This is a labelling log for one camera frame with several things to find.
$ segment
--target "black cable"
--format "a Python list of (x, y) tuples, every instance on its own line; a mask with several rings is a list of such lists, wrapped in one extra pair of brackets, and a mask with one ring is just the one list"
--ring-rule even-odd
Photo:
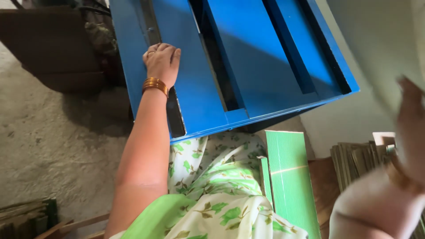
[(103, 4), (101, 4), (101, 3), (99, 3), (97, 0), (91, 0), (94, 4), (96, 4), (98, 7), (100, 7), (100, 8), (102, 8), (103, 10), (105, 10), (105, 11), (107, 11), (107, 12), (111, 12), (111, 10), (107, 7), (107, 6), (105, 6), (105, 5), (103, 5)]
[(78, 7), (78, 9), (79, 10), (85, 10), (85, 11), (92, 11), (92, 12), (95, 12), (95, 13), (98, 13), (98, 14), (101, 14), (101, 15), (105, 15), (105, 16), (111, 17), (111, 13), (110, 12), (103, 11), (103, 10), (100, 10), (100, 9), (97, 9), (97, 8), (83, 6), (83, 7)]
[(10, 1), (13, 3), (13, 5), (15, 5), (17, 9), (24, 9), (24, 7), (22, 7), (22, 5), (17, 0), (10, 0)]

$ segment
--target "gold bangle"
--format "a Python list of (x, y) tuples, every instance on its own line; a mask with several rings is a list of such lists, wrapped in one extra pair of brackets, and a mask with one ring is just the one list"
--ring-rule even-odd
[(159, 89), (159, 90), (160, 90), (160, 91), (162, 91), (162, 92), (165, 94), (165, 96), (167, 96), (167, 98), (168, 98), (168, 88), (167, 88), (167, 86), (165, 85), (165, 83), (164, 83), (164, 82), (162, 82), (160, 79), (153, 78), (153, 77), (149, 77), (149, 78), (147, 78), (147, 79), (144, 81), (144, 83), (143, 83), (143, 86), (142, 86), (142, 93), (144, 93), (144, 92), (145, 92), (145, 90), (146, 90), (147, 88), (151, 88), (151, 87), (154, 87), (154, 88)]
[(385, 170), (391, 182), (400, 189), (413, 194), (425, 193), (425, 190), (420, 183), (414, 181), (407, 176), (406, 173), (404, 173), (396, 154), (393, 155), (392, 161), (385, 166)]

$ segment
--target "blue metal machine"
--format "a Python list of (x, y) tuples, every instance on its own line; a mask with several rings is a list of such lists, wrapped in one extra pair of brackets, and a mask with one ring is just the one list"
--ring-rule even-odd
[(134, 115), (146, 37), (181, 48), (172, 142), (305, 111), (359, 91), (315, 0), (110, 0)]

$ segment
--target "hand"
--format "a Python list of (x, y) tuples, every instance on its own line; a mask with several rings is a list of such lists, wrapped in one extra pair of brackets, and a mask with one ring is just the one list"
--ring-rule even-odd
[(403, 91), (396, 131), (399, 160), (406, 174), (425, 187), (424, 93), (406, 77), (399, 85)]
[(147, 77), (160, 79), (170, 89), (177, 79), (181, 49), (166, 43), (150, 46), (143, 54), (143, 62), (147, 67)]

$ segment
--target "green cardboard sheet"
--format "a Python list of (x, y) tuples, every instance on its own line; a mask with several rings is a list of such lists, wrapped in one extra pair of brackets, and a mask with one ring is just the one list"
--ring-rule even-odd
[(304, 134), (266, 131), (269, 158), (261, 158), (263, 193), (277, 215), (320, 239)]

